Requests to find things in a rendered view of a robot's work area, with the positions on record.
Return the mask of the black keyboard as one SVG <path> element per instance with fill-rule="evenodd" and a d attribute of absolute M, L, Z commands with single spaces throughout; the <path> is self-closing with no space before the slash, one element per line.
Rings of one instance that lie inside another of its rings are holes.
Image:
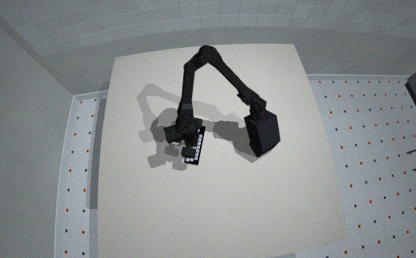
<path fill-rule="evenodd" d="M 200 132 L 200 136 L 199 136 L 199 139 L 198 139 L 198 146 L 197 147 L 191 147 L 191 148 L 194 148 L 196 150 L 195 158 L 194 159 L 185 158 L 185 163 L 198 165 L 199 158 L 200 158 L 200 153 L 201 153 L 201 149 L 202 149 L 202 141 L 203 141 L 205 129 L 206 129 L 206 127 L 204 127 L 204 126 L 202 126 L 201 128 L 198 129 L 198 132 Z"/>

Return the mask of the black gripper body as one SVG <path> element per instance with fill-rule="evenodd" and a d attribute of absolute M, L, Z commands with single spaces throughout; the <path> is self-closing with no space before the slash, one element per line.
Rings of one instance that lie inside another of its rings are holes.
<path fill-rule="evenodd" d="M 197 119 L 198 118 L 193 118 L 193 121 L 195 121 Z M 200 124 L 202 126 L 202 120 L 201 119 L 198 119 L 198 120 L 199 120 L 199 122 L 200 122 Z M 186 147 L 183 147 L 182 148 L 182 152 L 181 152 L 181 155 L 183 157 L 186 157 L 186 158 L 195 158 L 196 150 L 194 148 L 191 148 L 191 146 L 194 146 L 194 147 L 196 146 L 196 142 L 198 141 L 198 134 L 199 134 L 198 129 L 197 129 L 197 135 L 195 137 L 193 137 L 193 138 L 187 138 L 183 134 L 183 137 L 186 138 L 186 140 L 187 140 Z"/>

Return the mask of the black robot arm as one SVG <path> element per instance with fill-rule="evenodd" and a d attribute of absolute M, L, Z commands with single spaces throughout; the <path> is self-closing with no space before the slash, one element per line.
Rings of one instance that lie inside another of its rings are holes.
<path fill-rule="evenodd" d="M 178 123 L 178 126 L 175 124 L 163 128 L 168 144 L 175 141 L 176 143 L 181 143 L 183 140 L 187 142 L 186 138 L 183 137 L 183 133 L 187 138 L 193 138 L 197 135 L 197 129 L 202 127 L 198 119 L 193 121 L 194 113 L 192 106 L 192 95 L 195 71 L 207 63 L 211 63 L 210 65 L 215 66 L 216 69 L 230 82 L 232 82 L 231 84 L 236 89 L 238 89 L 237 96 L 242 99 L 242 102 L 245 101 L 244 103 L 247 106 L 251 106 L 249 112 L 251 118 L 254 119 L 255 122 L 269 117 L 265 108 L 267 102 L 261 99 L 256 92 L 248 88 L 240 80 L 240 78 L 225 64 L 215 47 L 204 45 L 199 49 L 198 53 L 196 53 L 188 62 L 184 64 L 182 98 L 177 110 L 179 117 L 177 116 L 175 121 Z"/>

